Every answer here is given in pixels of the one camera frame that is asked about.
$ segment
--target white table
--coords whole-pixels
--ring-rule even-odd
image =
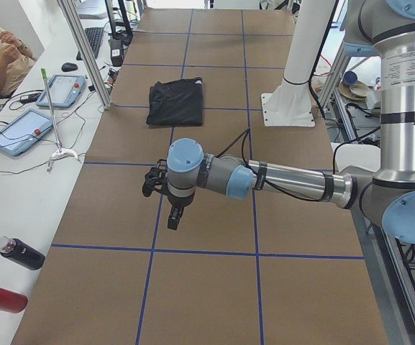
[[[104,26],[106,20],[85,20],[84,27]],[[99,68],[109,61],[108,37],[104,34],[104,41],[96,59]],[[63,73],[61,65],[66,62],[76,63],[78,70],[70,74],[87,75],[82,61],[76,61],[76,48],[73,36],[67,26],[59,28],[57,37],[36,62],[29,75],[25,78],[16,93],[33,89],[43,89],[41,68],[45,68],[47,75]],[[101,70],[106,76],[108,66]],[[82,103],[89,94],[84,89],[80,98],[73,105],[72,111]],[[11,111],[6,106],[0,113],[0,121],[11,121],[24,110],[35,108],[34,103],[26,105],[18,111]],[[87,151],[91,144],[101,117],[101,102],[94,94],[78,112],[86,120],[81,136],[73,149],[78,153]],[[65,111],[55,111],[58,121]],[[62,121],[58,128],[64,147],[69,147],[79,133],[83,121],[72,115]],[[55,141],[55,135],[50,132],[45,139]],[[40,142],[34,145],[21,157],[11,158],[0,152],[0,170],[20,171],[47,161],[57,149],[50,142]],[[38,249],[43,254],[49,251],[51,242],[62,218],[63,211],[75,185],[76,178],[81,170],[82,160],[78,162],[73,157],[57,161],[51,172],[47,172],[47,165],[35,168],[20,175],[0,173],[0,236],[16,237]],[[0,256],[0,287],[13,290],[30,296],[40,271],[30,271]],[[10,344],[17,327],[22,319],[23,312],[18,314],[0,311],[0,345]]]

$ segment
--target black mouse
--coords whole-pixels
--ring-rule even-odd
[[[78,65],[76,65],[75,63],[64,63],[62,65],[63,72],[70,72],[71,70],[77,70],[77,69],[78,69]]]

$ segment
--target keyboard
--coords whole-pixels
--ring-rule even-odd
[[[97,58],[99,56],[99,50],[101,46],[101,41],[104,36],[104,28],[103,27],[87,27],[85,30],[87,40],[91,45],[92,52],[94,53],[94,57]],[[82,60],[81,54],[78,52],[76,55],[77,60]]]

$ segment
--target folded black cloth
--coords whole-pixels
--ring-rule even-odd
[[[150,87],[147,124],[156,126],[201,126],[203,124],[202,78],[159,81]]]

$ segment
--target black thermos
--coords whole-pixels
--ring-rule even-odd
[[[0,237],[0,254],[28,270],[38,270],[45,259],[43,254],[19,239],[9,239],[5,236]]]

